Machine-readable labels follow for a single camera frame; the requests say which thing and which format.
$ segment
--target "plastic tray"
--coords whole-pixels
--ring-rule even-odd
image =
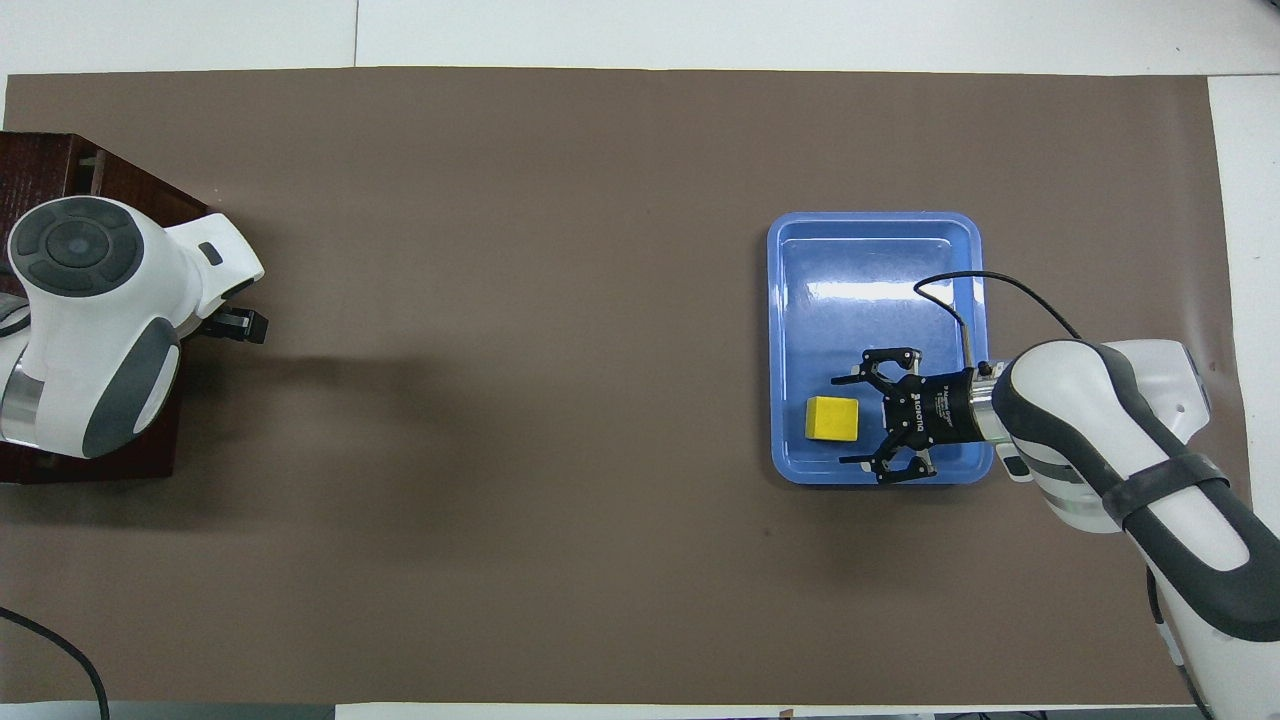
[[[960,328],[911,286],[950,270],[982,268],[982,238],[957,213],[790,213],[769,228],[769,410],[773,464],[799,484],[877,484],[841,455],[872,452],[884,439],[881,396],[864,383],[836,387],[869,347],[923,351],[922,374],[964,368]],[[955,302],[969,324],[977,359],[987,356],[987,313],[982,281],[929,286]],[[896,365],[881,370],[897,378]],[[856,397],[859,438],[854,443],[805,437],[805,401],[814,395]],[[987,443],[931,450],[938,474],[904,484],[978,480],[991,469]],[[905,466],[901,451],[893,466]]]

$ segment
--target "yellow block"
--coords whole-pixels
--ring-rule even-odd
[[[851,397],[810,397],[805,404],[804,437],[809,439],[858,439],[858,401]]]

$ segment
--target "brown paper mat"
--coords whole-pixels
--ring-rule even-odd
[[[1202,78],[14,77],[6,128],[83,133],[268,268],[269,345],[192,347],[175,478],[0,488],[4,601],[116,697],[1185,702],[1133,547],[1034,488],[774,473],[764,233],[966,213],[1088,337],[1187,342],[1240,487]],[[988,306],[995,356],[1056,334]],[[87,694],[0,639],[3,700]]]

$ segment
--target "cable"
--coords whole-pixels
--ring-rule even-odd
[[[1050,305],[1047,300],[1041,297],[1034,290],[1023,284],[1023,282],[1019,281],[1018,278],[1006,275],[1004,273],[993,273],[991,270],[955,270],[951,273],[940,273],[937,275],[929,275],[923,281],[915,283],[915,286],[913,286],[911,290],[914,290],[915,293],[919,295],[920,297],[946,310],[947,314],[955,318],[956,323],[960,324],[960,342],[961,345],[964,345],[965,365],[969,368],[974,366],[973,346],[969,343],[969,325],[965,324],[964,318],[960,316],[960,313],[957,313],[955,307],[943,302],[940,297],[924,292],[923,290],[924,286],[927,284],[936,283],[938,281],[950,281],[955,278],[991,278],[993,281],[1006,282],[1016,287],[1018,290],[1025,292],[1032,300],[1038,302],[1041,307],[1047,310],[1050,315],[1053,315],[1053,319],[1057,320],[1057,324],[1062,325],[1062,329],[1065,329],[1068,334],[1070,334],[1075,340],[1080,340],[1080,333],[1075,332],[1075,328],[1071,327],[1071,323],[1066,322],[1066,318],[1064,318],[1061,313],[1055,310],[1053,306]]]
[[[27,315],[26,318],[19,319],[17,323],[13,323],[12,325],[0,327],[0,337],[9,337],[20,329],[29,327],[31,327],[31,315]]]
[[[1187,684],[1187,692],[1192,696],[1192,702],[1196,703],[1196,708],[1201,711],[1204,720],[1213,720],[1213,714],[1204,705],[1204,700],[1196,689],[1196,683],[1192,680],[1190,673],[1187,671],[1187,662],[1183,660],[1181,651],[1178,650],[1178,642],[1174,639],[1169,624],[1165,623],[1165,614],[1160,611],[1156,574],[1151,571],[1149,566],[1147,568],[1147,605],[1151,607],[1151,619],[1156,621],[1156,630],[1160,632],[1160,637],[1165,638],[1165,646],[1169,648],[1169,656],[1174,660],[1174,666],[1178,667],[1178,674],[1183,676],[1183,683]]]
[[[90,662],[90,659],[81,652],[78,647],[73,646],[70,641],[32,620],[31,618],[19,615],[8,607],[0,607],[0,618],[4,618],[15,625],[27,628],[32,633],[36,633],[46,641],[56,644],[63,650],[63,652],[70,655],[76,662],[79,662],[81,667],[84,669],[84,674],[88,675],[88,682],[93,684],[93,697],[97,698],[99,717],[101,717],[101,720],[110,720],[111,710],[106,705],[106,688],[102,687],[102,678],[97,675],[97,669],[93,667],[93,664]]]

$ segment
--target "white table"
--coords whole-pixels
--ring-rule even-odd
[[[1280,406],[1280,283],[1274,279],[1280,245],[1270,241],[1280,232],[1280,10],[1263,0],[0,4],[0,87],[12,73],[352,65],[1210,76],[1253,500],[1280,530],[1280,424],[1270,413]],[[340,708],[339,717],[692,717],[778,710],[383,706]],[[888,708],[820,710],[836,711]]]

